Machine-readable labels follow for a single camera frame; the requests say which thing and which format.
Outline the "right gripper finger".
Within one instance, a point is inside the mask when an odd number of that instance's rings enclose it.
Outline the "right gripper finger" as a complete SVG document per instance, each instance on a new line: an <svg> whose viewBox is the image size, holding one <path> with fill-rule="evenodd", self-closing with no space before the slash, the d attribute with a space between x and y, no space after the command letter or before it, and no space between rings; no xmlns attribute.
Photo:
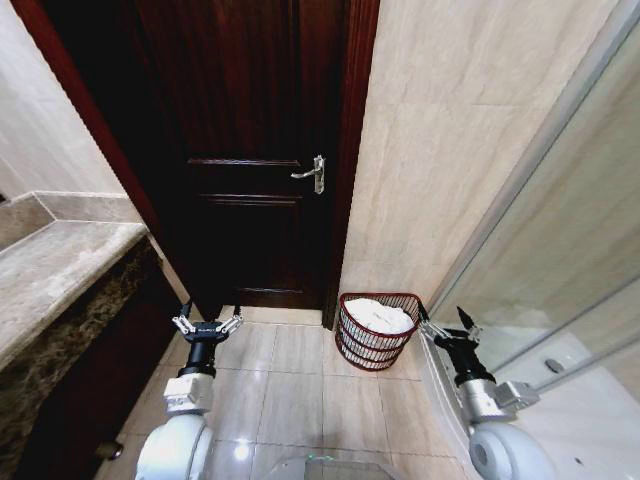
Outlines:
<svg viewBox="0 0 640 480"><path fill-rule="evenodd" d="M442 343L449 338L449 333L433 323L421 301L418 302L419 329L434 343Z"/></svg>
<svg viewBox="0 0 640 480"><path fill-rule="evenodd" d="M460 321L467 332L467 338L475 343L480 340L480 333L482 329L474 322L471 316L464 311L460 306L456 307Z"/></svg>

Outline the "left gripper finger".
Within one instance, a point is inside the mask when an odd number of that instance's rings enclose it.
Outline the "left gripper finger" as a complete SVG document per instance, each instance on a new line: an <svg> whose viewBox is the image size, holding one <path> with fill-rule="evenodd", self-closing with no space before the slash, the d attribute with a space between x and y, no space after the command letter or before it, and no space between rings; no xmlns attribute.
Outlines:
<svg viewBox="0 0 640 480"><path fill-rule="evenodd" d="M172 322L187 341L192 341L196 333L195 325L189 320L192 305L192 301L187 301L180 307L178 315L172 318Z"/></svg>
<svg viewBox="0 0 640 480"><path fill-rule="evenodd" d="M215 332L222 336L232 335L244 322L242 308L235 305L230 316L227 318L220 317L216 321Z"/></svg>

